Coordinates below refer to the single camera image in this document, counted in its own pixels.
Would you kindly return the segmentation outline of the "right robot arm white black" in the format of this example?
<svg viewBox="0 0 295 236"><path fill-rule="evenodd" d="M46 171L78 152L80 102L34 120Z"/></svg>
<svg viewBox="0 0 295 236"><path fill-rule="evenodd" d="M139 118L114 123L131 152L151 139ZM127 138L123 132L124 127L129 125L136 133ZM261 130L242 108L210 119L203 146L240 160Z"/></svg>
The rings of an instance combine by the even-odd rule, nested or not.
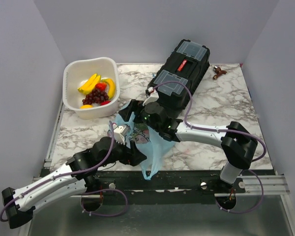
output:
<svg viewBox="0 0 295 236"><path fill-rule="evenodd" d="M221 148L227 158L219 178L217 189L223 193L234 187L237 176L248 170L258 142L240 123L232 121L227 126L191 125L171 118L157 102L144 104L132 99L118 114L129 124L145 124L152 142L197 142Z"/></svg>

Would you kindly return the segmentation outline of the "dark red fake grapes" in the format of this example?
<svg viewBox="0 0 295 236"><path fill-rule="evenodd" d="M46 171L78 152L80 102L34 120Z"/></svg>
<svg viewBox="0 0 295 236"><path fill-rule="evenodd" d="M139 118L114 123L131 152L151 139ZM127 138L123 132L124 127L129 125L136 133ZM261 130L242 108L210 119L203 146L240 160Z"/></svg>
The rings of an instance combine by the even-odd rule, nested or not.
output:
<svg viewBox="0 0 295 236"><path fill-rule="evenodd" d="M91 93L87 94L82 100L83 105L102 104L109 100L109 96L105 90L93 89Z"/></svg>

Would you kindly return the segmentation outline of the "yellow fake banana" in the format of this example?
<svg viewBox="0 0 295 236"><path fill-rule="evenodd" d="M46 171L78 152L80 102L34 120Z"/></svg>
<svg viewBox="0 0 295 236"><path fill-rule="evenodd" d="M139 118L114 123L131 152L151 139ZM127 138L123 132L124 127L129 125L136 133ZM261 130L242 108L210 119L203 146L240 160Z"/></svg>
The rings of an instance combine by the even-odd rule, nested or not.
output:
<svg viewBox="0 0 295 236"><path fill-rule="evenodd" d="M107 92L107 95L108 95L109 99L112 99L115 95L115 92L116 92L115 82L110 78L102 79L101 82L104 82L109 86L109 90Z"/></svg>

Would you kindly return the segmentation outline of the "light blue plastic bag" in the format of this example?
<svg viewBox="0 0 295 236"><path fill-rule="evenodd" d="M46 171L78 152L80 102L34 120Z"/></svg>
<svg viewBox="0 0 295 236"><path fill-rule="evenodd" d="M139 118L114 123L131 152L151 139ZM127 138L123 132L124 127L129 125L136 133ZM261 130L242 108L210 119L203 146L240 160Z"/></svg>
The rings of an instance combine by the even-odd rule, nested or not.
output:
<svg viewBox="0 0 295 236"><path fill-rule="evenodd" d="M132 112L129 121L126 121L120 114L117 114L112 123L130 127L130 131L125 136L126 146L130 147L130 141L134 141L137 149L147 157L140 163L140 166L144 179L151 180L162 168L163 157L173 148L175 142L164 140L155 130L144 123L135 123L136 117Z"/></svg>

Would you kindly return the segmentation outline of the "red fake fruit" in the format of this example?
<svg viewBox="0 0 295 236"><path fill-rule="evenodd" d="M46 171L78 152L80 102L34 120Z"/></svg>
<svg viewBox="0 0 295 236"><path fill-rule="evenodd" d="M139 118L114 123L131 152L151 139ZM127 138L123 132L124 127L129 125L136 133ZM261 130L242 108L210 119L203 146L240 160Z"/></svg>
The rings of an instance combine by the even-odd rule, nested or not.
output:
<svg viewBox="0 0 295 236"><path fill-rule="evenodd" d="M100 82L95 85L95 88L100 91L105 91L107 84L105 82Z"/></svg>
<svg viewBox="0 0 295 236"><path fill-rule="evenodd" d="M101 105L101 106L104 106L104 105L109 104L110 102L111 102L110 100L107 100L107 101L104 101L104 102L100 103L100 105Z"/></svg>

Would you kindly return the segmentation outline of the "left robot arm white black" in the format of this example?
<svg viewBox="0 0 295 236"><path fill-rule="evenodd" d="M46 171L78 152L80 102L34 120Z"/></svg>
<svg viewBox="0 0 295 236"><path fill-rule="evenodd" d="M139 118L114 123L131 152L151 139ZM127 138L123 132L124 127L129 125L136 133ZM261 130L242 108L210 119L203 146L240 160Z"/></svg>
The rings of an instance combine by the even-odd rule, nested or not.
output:
<svg viewBox="0 0 295 236"><path fill-rule="evenodd" d="M96 193L100 189L96 177L98 168L114 162L137 166L146 159L134 141L127 147L111 137L103 137L92 148L74 154L65 164L32 184L4 189L0 221L6 221L11 229L16 229L55 201L75 194Z"/></svg>

